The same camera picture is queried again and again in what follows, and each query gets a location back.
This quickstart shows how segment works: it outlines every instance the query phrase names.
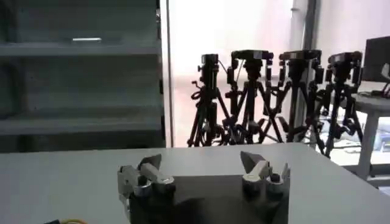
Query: tripod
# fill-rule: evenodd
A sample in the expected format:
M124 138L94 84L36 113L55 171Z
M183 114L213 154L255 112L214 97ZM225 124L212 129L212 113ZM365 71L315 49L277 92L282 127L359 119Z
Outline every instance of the tripod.
M257 97L257 91L259 90L262 98L265 98L265 90L263 84L258 81L261 77L260 71L263 66L263 61L266 60L266 75L271 76L272 59L274 54L268 51L253 51L253 50L243 50L243 51L233 51L232 52L232 66L228 68L228 83L231 84L232 90L228 92L225 96L230 98L230 112L232 117L230 122L237 122L240 111L245 102L244 110L244 119L241 124L236 125L237 131L240 132L240 137L238 138L237 144L243 144L244 142L248 144L253 144L253 135L259 134L261 137L269 137L277 142L283 142L282 136L279 132L278 126L275 119L271 121L275 128L277 139L268 136L261 129L261 123L255 122L255 99ZM243 91L238 91L237 83L234 81L234 70L237 68L238 61L237 59L245 60L244 67L248 73L248 81L244 83ZM268 105L264 105L264 109L267 113L271 112L271 108Z
M190 138L187 140L188 147L211 146L216 138L221 138L219 145L227 144L229 136L225 133L224 127L217 124L217 103L213 100L218 99L220 106L225 114L229 113L223 102L221 92L216 87L216 76L219 71L218 54L202 55L202 67L198 66L198 71L202 71L200 81L204 86L199 87L196 81L192 83L199 88L191 98L199 100L196 104L196 115L191 129Z
M271 91L277 91L277 104L271 113L268 114L270 120L275 119L277 113L281 112L282 103L289 90L292 90L291 96L291 107L289 113L289 122L284 120L283 117L278 117L280 123L282 124L283 130L287 133L287 142L295 141L300 142L310 127L313 127L314 134L316 139L321 144L319 137L319 130L322 128L321 123L317 120L321 106L316 107L316 98L317 98L317 85L322 83L322 78L324 70L321 68L321 51L317 50L305 50L305 51L294 51L294 52L285 52L279 56L280 59L280 76L279 76L279 85L271 86L271 83L268 84L268 99L271 98ZM279 90L281 83L284 82L285 71L286 71L286 61L288 60L289 72L288 77L290 78L287 81L284 90ZM308 68L309 62L311 61L311 68L314 69L315 75L314 80L309 84L309 93L307 92L307 86L305 82L302 82L303 72ZM301 92L304 98L304 101L307 105L307 118L305 121L306 125L295 127L295 116L296 116L296 102L298 99L298 92ZM264 132L267 132L271 124L268 122Z
M328 59L329 65L325 80L329 84L324 96L324 107L327 111L329 110L332 92L334 92L333 109L325 152L325 156L328 158L330 158L330 152L334 148L334 139L339 139L344 132L348 133L348 135L354 135L357 132L360 142L363 139L363 132L356 113L355 99L352 97L353 93L357 93L361 83L361 59L362 53L360 52L336 54ZM353 71L353 86L346 84L346 81L350 79L351 70ZM346 101L346 113L342 120L342 125L339 125L337 123L338 110L343 101Z

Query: computer monitor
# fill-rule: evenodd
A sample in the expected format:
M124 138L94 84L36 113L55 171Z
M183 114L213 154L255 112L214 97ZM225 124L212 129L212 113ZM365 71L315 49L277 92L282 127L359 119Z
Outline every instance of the computer monitor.
M363 81L390 82L381 74L383 65L390 64L390 37L368 39L364 54Z

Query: metal shelf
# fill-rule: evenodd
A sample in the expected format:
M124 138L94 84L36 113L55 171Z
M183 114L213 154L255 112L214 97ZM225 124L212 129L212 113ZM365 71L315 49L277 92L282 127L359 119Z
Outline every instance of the metal shelf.
M0 121L0 135L161 130L159 107L42 109Z
M105 43L7 43L0 44L0 57L158 55L160 45Z

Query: white table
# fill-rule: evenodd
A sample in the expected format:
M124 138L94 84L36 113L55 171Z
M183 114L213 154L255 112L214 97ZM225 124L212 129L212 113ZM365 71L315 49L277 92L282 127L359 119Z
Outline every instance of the white table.
M365 97L359 94L354 94L353 97L356 99L356 110L367 114L359 164L356 170L356 174L366 180L370 172L371 154L374 149L379 117L390 116L390 100L380 97Z
M121 165L162 153L161 170L172 175L243 174L240 150L260 153L276 171L291 166L289 224L390 222L390 197L308 146L290 143L0 155L0 223L125 224L116 182Z

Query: wall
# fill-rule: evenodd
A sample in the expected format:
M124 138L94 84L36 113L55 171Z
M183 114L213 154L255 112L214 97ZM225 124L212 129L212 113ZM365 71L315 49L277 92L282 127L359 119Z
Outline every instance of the wall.
M217 53L228 66L234 50L262 49L275 55L286 51L292 4L293 0L171 0L173 77L197 77L202 54Z
M362 51L369 38L390 35L388 0L321 0L318 49L322 49L322 64L332 54Z

